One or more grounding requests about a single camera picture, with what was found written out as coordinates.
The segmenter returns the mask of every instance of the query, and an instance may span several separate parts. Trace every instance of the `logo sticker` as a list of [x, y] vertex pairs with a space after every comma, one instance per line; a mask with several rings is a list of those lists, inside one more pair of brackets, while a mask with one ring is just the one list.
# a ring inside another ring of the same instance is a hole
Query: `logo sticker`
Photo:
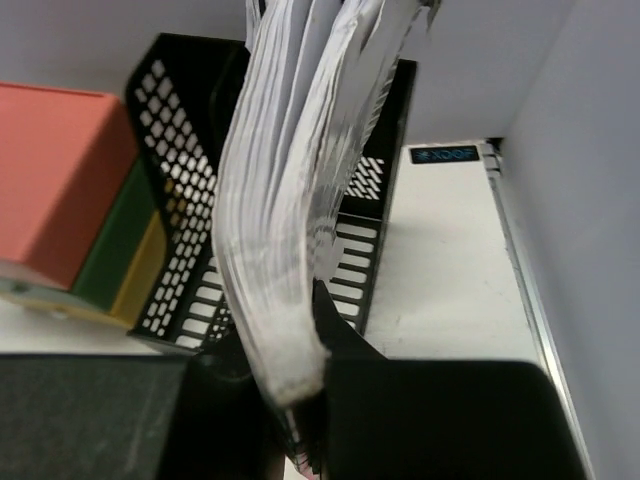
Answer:
[[417, 164], [474, 162], [476, 160], [480, 160], [480, 154], [475, 145], [411, 149], [411, 162]]

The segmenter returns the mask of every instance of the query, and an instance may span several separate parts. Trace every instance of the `white wall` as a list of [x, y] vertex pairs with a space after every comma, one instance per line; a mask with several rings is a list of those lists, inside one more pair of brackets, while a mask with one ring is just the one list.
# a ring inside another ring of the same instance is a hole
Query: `white wall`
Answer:
[[[409, 143], [502, 135], [575, 0], [444, 0], [405, 56], [421, 62]], [[121, 94], [158, 32], [244, 37], [242, 0], [0, 0], [0, 81]]]
[[581, 0], [505, 175], [598, 478], [640, 478], [640, 3]]

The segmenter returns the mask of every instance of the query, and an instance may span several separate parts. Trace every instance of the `wall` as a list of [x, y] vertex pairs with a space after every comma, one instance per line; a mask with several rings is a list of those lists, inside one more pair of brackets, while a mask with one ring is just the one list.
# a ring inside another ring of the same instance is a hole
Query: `wall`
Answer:
[[598, 478], [640, 478], [640, 3], [582, 0], [504, 146]]
[[[574, 0], [444, 0], [405, 56], [421, 63], [410, 143], [506, 131]], [[169, 31], [241, 39], [242, 0], [0, 0], [0, 81], [112, 91]]]

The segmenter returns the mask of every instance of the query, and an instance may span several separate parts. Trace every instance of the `plastic basket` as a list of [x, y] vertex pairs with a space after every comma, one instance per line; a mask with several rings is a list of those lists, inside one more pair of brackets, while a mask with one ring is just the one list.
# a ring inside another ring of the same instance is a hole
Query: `plastic basket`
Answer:
[[[162, 213], [167, 258], [130, 334], [165, 352], [205, 348], [231, 331], [209, 232], [218, 161], [249, 54], [241, 42], [161, 34], [132, 74], [126, 102]], [[415, 76], [401, 61], [338, 219], [345, 255], [329, 290], [364, 332]]]

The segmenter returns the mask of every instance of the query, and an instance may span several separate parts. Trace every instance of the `yellow block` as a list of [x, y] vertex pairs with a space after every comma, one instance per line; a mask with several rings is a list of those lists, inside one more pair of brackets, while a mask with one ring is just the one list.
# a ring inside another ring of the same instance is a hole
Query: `yellow block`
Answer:
[[166, 250], [167, 240], [162, 220], [160, 214], [156, 212], [142, 237], [109, 313], [70, 305], [58, 305], [54, 302], [25, 298], [10, 293], [2, 293], [0, 298], [29, 308], [54, 311], [70, 317], [132, 328], [138, 321], [147, 297], [162, 270]]

